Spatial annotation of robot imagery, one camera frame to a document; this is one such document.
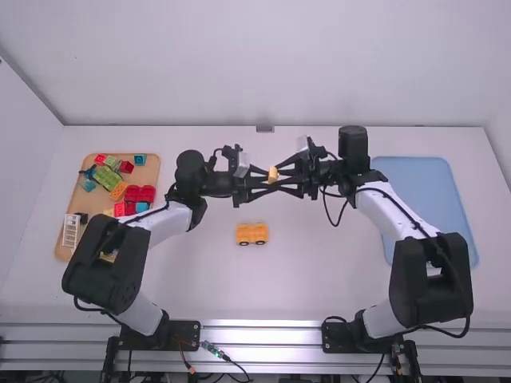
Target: red lego brick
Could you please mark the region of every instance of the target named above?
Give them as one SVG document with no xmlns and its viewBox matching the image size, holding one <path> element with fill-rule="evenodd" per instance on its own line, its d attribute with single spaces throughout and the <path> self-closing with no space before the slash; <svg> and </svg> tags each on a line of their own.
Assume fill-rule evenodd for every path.
<svg viewBox="0 0 511 383">
<path fill-rule="evenodd" d="M 138 195 L 137 202 L 154 202 L 154 197 L 156 195 L 156 188 L 151 185 L 144 185 L 141 189 L 140 194 Z"/>
<path fill-rule="evenodd" d="M 113 205 L 113 215 L 115 217 L 124 217 L 126 215 L 126 206 L 124 202 L 115 203 Z"/>
<path fill-rule="evenodd" d="M 137 213 L 136 206 L 137 204 L 134 202 L 125 202 L 125 215 L 133 215 Z"/>
<path fill-rule="evenodd" d="M 94 159 L 94 163 L 97 165 L 104 165 L 106 159 L 106 154 L 98 154 Z"/>
<path fill-rule="evenodd" d="M 135 165 L 133 165 L 131 162 L 122 161 L 121 166 L 119 167 L 119 170 L 123 173 L 131 174 L 131 172 L 133 171 L 134 168 L 135 168 Z"/>
<path fill-rule="evenodd" d="M 140 191 L 140 186 L 129 185 L 125 191 L 125 202 L 138 202 L 138 195 Z"/>
</svg>

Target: metal rail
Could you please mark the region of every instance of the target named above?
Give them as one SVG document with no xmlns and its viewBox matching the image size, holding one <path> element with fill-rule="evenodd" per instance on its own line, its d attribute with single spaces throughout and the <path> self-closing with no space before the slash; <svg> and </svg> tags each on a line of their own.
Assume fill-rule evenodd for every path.
<svg viewBox="0 0 511 383">
<path fill-rule="evenodd" d="M 201 339 L 219 345 L 249 373 L 372 373 L 380 358 L 376 354 L 323 353 L 320 322 L 219 320 L 202 324 Z M 119 329 L 114 324 L 2 323 L 0 369 L 100 370 L 106 341 Z M 461 340 L 432 331 L 409 337 L 417 342 L 425 375 L 511 377 L 511 330 L 476 327 Z M 199 372 L 239 372 L 203 350 L 187 353 L 187 359 Z M 391 374 L 387 361 L 381 374 Z M 127 362 L 128 352 L 121 351 L 116 369 L 126 370 Z M 134 351 L 132 370 L 185 371 L 179 353 L 161 351 Z"/>
</svg>

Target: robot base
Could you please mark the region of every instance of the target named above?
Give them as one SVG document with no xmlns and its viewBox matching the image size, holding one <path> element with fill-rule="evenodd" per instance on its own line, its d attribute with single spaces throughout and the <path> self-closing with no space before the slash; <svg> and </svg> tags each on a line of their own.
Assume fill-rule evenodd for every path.
<svg viewBox="0 0 511 383">
<path fill-rule="evenodd" d="M 197 351 L 200 347 L 200 322 L 199 321 L 168 321 L 165 323 L 168 327 L 168 339 L 163 346 L 158 346 L 154 339 L 146 337 L 127 326 L 121 327 L 119 335 L 118 349 L 133 351 Z M 181 348 L 177 339 L 188 344 L 181 343 Z"/>
<path fill-rule="evenodd" d="M 363 339 L 357 336 L 356 323 L 324 322 L 321 325 L 324 353 L 389 353 L 392 345 L 402 344 L 402 336 Z"/>
</svg>

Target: wooden tray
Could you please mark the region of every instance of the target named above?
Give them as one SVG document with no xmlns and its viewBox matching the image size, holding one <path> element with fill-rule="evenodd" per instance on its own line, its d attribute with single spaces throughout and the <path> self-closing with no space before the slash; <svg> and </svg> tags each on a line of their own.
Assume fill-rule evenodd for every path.
<svg viewBox="0 0 511 383">
<path fill-rule="evenodd" d="M 89 154 L 81 165 L 80 170 L 86 170 L 94 165 L 94 158 L 96 158 L 98 153 Z M 116 157 L 118 160 L 127 160 L 133 162 L 133 155 L 135 153 L 104 153 L 110 154 L 111 156 Z M 156 187 L 156 181 L 158 180 L 158 173 L 160 172 L 160 157 L 156 154 L 148 154 L 147 160 L 144 166 L 136 166 L 133 169 L 132 174 L 121 173 L 123 180 L 128 183 L 128 185 L 152 185 Z M 110 209 L 116 202 L 109 197 L 109 192 L 104 189 L 100 184 L 96 185 L 96 188 L 91 192 L 85 191 L 78 182 L 83 180 L 83 175 L 78 174 L 77 170 L 77 183 L 74 186 L 73 194 L 71 195 L 71 200 L 67 207 L 66 213 L 73 214 L 76 212 L 87 213 L 89 215 L 89 219 L 91 219 L 94 215 L 102 213 L 106 209 Z M 79 236 L 84 231 L 84 225 L 81 225 L 81 230 Z M 55 243 L 55 257 L 63 262 L 68 262 L 73 255 L 73 249 L 69 247 L 62 246 L 62 229 L 57 237 L 57 243 Z"/>
</svg>

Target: blue mat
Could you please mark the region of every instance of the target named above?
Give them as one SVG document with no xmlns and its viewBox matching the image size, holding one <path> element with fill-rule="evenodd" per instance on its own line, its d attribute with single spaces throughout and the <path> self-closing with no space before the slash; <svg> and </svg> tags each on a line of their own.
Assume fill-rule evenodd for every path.
<svg viewBox="0 0 511 383">
<path fill-rule="evenodd" d="M 444 233 L 458 232 L 468 246 L 470 268 L 479 263 L 472 232 L 447 161 L 438 157 L 376 157 L 371 167 L 383 173 L 399 197 L 426 222 Z M 389 265 L 394 241 L 382 236 Z"/>
</svg>

